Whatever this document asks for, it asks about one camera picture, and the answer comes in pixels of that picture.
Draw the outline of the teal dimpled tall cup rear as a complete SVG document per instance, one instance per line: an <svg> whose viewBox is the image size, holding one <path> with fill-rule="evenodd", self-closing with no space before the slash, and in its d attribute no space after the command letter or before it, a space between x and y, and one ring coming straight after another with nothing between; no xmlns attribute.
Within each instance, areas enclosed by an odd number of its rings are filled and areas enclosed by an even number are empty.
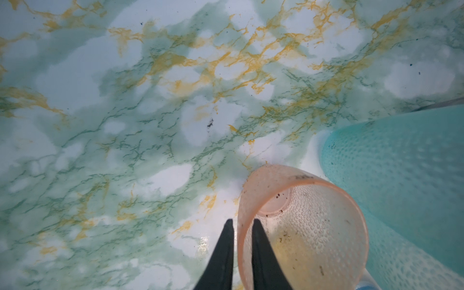
<svg viewBox="0 0 464 290"><path fill-rule="evenodd" d="M464 272L464 108L414 111L334 131L324 174L408 242Z"/></svg>

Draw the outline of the short pink dimpled cup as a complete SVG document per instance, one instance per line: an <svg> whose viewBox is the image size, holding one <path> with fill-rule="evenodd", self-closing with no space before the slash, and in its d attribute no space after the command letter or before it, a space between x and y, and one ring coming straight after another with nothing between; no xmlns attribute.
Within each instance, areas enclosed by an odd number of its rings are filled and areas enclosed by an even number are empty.
<svg viewBox="0 0 464 290"><path fill-rule="evenodd" d="M295 290L352 290L364 273L369 236L362 211L341 188L303 170L264 165L246 180L238 210L238 267L253 289L252 226L261 221Z"/></svg>

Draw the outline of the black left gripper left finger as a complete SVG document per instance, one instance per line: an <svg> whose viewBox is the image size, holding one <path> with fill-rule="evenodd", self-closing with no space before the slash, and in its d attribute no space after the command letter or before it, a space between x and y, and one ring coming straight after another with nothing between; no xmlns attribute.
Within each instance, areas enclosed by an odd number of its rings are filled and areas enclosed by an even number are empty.
<svg viewBox="0 0 464 290"><path fill-rule="evenodd" d="M207 267L194 290L231 290L233 282L234 228L228 219Z"/></svg>

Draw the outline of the teal dimpled tall cup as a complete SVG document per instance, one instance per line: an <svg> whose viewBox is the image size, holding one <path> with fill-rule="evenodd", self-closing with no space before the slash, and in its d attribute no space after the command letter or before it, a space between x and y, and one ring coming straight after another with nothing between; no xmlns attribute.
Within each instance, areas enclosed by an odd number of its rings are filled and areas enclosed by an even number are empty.
<svg viewBox="0 0 464 290"><path fill-rule="evenodd" d="M334 131L324 174L408 242L464 272L464 108L414 111Z"/></svg>
<svg viewBox="0 0 464 290"><path fill-rule="evenodd" d="M366 269L383 290L462 290L464 277L363 210L369 232Z"/></svg>

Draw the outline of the teal dimpled tall cup front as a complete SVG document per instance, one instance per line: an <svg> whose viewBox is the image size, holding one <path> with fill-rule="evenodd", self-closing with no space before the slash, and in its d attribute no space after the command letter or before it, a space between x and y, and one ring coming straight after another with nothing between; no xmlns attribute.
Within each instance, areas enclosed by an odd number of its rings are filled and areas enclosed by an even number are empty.
<svg viewBox="0 0 464 290"><path fill-rule="evenodd" d="M366 269L383 290L462 290L464 277L363 210L369 232Z"/></svg>

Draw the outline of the grey tall glass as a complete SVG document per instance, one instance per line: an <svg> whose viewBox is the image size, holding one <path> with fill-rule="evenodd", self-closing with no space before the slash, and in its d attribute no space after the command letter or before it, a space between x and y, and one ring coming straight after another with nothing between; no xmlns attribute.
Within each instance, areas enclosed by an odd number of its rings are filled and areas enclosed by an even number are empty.
<svg viewBox="0 0 464 290"><path fill-rule="evenodd" d="M448 106L456 106L456 105L463 105L464 104L464 97L459 97L453 100L448 100L448 101L443 101L440 103L435 103L432 105L427 105L427 106L422 106L418 109L413 110L413 112L418 112L418 111L425 111L428 109L437 109L437 108L444 108Z"/></svg>

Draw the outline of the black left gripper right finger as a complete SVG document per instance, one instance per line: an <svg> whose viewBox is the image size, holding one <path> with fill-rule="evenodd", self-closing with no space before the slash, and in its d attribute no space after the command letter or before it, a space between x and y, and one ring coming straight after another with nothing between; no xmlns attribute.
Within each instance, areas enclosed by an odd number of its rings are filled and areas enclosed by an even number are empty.
<svg viewBox="0 0 464 290"><path fill-rule="evenodd" d="M267 234L259 219L252 227L252 267L253 286L255 290L291 290Z"/></svg>

